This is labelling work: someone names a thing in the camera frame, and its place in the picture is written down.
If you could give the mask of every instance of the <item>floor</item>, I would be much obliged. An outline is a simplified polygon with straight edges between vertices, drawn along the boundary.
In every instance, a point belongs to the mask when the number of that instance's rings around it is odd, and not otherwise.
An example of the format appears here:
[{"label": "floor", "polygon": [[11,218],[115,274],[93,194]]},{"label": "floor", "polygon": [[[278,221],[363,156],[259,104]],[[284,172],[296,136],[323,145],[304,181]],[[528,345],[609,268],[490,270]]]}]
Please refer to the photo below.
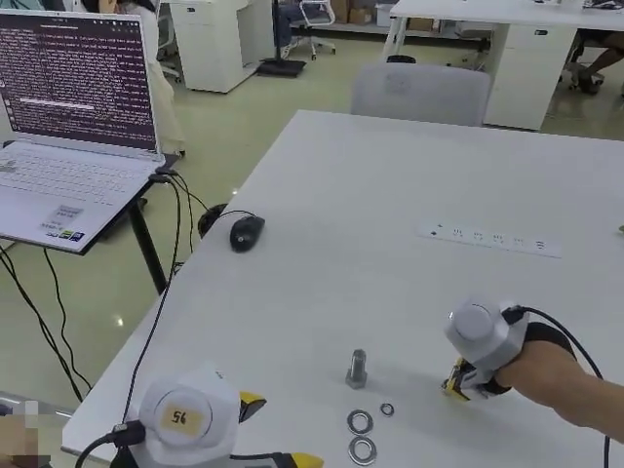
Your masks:
[{"label": "floor", "polygon": [[[176,85],[177,109],[188,141],[186,159],[176,168],[206,205],[225,202],[236,193],[297,109],[348,111],[350,84],[363,64],[377,58],[382,43],[336,43],[336,56],[319,55],[297,80],[253,77],[228,96],[187,92]],[[436,63],[466,53],[429,45],[407,46],[406,52],[419,61]],[[622,82],[624,64],[606,72],[606,82],[596,97],[584,97],[562,84],[542,131],[624,139]],[[158,186],[147,198],[147,222],[161,259],[168,264],[175,234],[175,197],[169,188]],[[24,287],[58,336],[61,315],[42,251],[15,246],[10,254]],[[188,254],[187,242],[183,242],[181,259]],[[76,366],[95,383],[155,301],[156,292],[129,228],[84,258],[52,253],[52,260],[69,314],[66,334],[75,350]],[[0,310],[0,391],[75,409],[76,399],[34,314],[4,270],[0,270]],[[55,466],[68,467],[72,457],[57,450],[61,424],[59,418],[44,422],[48,429],[42,433],[42,447],[53,452]]]}]

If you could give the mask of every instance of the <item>laptop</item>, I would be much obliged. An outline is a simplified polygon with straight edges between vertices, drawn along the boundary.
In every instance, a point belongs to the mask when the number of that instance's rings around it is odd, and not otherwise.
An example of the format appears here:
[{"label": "laptop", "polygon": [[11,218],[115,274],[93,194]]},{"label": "laptop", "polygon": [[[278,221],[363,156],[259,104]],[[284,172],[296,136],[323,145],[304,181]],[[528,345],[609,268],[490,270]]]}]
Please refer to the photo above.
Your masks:
[{"label": "laptop", "polygon": [[0,10],[0,238],[80,253],[165,164],[140,17]]}]

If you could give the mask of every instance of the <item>power strip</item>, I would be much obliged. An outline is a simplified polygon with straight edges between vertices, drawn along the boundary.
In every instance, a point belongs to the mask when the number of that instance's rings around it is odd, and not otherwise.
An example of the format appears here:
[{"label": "power strip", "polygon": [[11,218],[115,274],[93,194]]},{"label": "power strip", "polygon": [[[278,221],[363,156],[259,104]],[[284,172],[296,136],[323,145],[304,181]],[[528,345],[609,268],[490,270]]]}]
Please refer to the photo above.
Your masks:
[{"label": "power strip", "polygon": [[418,226],[417,235],[428,239],[489,247],[491,249],[501,249],[502,251],[550,256],[552,258],[562,257],[560,245],[541,238],[489,232],[484,229],[473,229],[445,222],[423,223]]}]

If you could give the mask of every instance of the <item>chair backrest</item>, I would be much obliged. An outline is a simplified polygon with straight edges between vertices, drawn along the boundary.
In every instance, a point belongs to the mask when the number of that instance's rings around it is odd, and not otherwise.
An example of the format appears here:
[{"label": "chair backrest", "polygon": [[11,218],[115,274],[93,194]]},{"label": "chair backrest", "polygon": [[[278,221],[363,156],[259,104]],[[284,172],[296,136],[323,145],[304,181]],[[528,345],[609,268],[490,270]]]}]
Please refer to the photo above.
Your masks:
[{"label": "chair backrest", "polygon": [[332,0],[301,0],[299,8],[306,26],[329,26],[335,23]]},{"label": "chair backrest", "polygon": [[414,63],[373,63],[356,78],[351,113],[480,127],[489,76],[480,71]]}]

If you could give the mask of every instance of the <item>white drawer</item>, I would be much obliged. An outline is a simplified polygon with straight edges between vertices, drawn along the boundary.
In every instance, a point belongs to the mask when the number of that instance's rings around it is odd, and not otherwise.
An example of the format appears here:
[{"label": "white drawer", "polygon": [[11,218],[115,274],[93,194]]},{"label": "white drawer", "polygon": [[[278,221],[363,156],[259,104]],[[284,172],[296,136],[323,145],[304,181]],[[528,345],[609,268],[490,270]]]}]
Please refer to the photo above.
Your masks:
[{"label": "white drawer", "polygon": [[505,49],[549,50],[570,47],[576,34],[575,27],[511,25]]},{"label": "white drawer", "polygon": [[175,27],[182,24],[210,25],[215,22],[215,6],[212,3],[180,2],[172,3],[169,7]]}]

